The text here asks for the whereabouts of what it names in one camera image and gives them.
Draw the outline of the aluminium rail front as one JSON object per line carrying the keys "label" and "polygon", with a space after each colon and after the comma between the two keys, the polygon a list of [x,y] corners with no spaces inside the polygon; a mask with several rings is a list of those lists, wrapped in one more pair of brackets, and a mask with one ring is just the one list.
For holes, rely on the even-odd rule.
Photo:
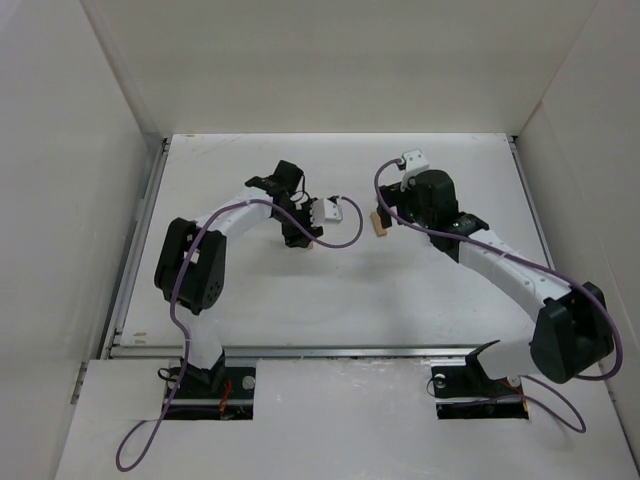
{"label": "aluminium rail front", "polygon": [[[312,347],[312,346],[226,346],[229,358],[427,358],[462,357],[476,348],[464,346],[422,347]],[[114,345],[106,353],[109,359],[178,358],[182,348],[178,346]]]}

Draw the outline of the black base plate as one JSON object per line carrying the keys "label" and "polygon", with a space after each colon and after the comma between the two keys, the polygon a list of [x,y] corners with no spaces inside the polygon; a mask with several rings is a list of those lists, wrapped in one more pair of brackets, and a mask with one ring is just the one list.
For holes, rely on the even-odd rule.
{"label": "black base plate", "polygon": [[521,383],[492,380],[471,367],[435,364],[429,381],[439,420],[528,420]]}
{"label": "black base plate", "polygon": [[214,373],[197,373],[189,366],[169,402],[180,366],[160,368],[158,377],[165,382],[163,405],[169,405],[165,420],[244,421],[254,417],[256,368],[254,366],[217,365]]}

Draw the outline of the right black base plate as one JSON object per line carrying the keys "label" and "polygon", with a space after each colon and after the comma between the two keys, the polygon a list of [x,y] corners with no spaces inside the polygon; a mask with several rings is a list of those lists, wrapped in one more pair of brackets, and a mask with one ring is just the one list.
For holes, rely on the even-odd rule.
{"label": "right black base plate", "polygon": [[492,380],[471,367],[435,364],[429,381],[439,420],[528,420],[521,383]]}

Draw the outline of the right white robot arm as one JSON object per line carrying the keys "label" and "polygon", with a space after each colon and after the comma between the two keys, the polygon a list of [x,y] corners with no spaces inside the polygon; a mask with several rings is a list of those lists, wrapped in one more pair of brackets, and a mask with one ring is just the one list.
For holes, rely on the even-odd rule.
{"label": "right white robot arm", "polygon": [[603,292],[514,253],[478,216],[460,210],[451,177],[426,170],[391,185],[374,186],[381,224],[398,223],[428,236],[432,246],[484,277],[533,321],[533,332],[495,339],[467,354],[463,365],[440,372],[458,381],[454,396],[483,396],[496,383],[528,374],[555,384],[588,380],[586,369],[615,357],[604,379],[621,368],[619,331]]}

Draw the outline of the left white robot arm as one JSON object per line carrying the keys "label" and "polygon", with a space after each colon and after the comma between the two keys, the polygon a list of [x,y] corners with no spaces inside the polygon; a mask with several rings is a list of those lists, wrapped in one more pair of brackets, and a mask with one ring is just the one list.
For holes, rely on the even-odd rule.
{"label": "left white robot arm", "polygon": [[154,285],[169,302],[172,323],[184,337],[179,389],[214,394],[225,381],[225,352],[211,320],[198,316],[219,299],[225,281],[227,247],[261,222],[274,219],[288,248],[307,248],[323,234],[312,221],[312,201],[294,197],[304,172],[281,160],[266,177],[247,180],[240,193],[203,221],[176,218],[169,224]]}

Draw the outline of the wood block three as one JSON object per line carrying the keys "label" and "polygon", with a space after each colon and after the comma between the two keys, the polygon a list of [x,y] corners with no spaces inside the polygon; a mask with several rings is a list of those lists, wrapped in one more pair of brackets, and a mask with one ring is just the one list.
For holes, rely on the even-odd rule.
{"label": "wood block three", "polygon": [[370,214],[370,220],[372,223],[374,233],[378,238],[381,238],[387,235],[387,229],[383,226],[381,217],[376,211]]}

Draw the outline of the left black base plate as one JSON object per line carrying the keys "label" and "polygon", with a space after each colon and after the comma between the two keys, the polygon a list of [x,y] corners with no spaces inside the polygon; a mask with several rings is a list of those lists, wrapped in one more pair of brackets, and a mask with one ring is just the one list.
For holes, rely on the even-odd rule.
{"label": "left black base plate", "polygon": [[163,405],[169,405],[165,420],[244,421],[254,417],[256,368],[254,366],[217,365],[214,373],[197,373],[189,366],[169,402],[180,366],[160,368],[158,377],[165,382]]}

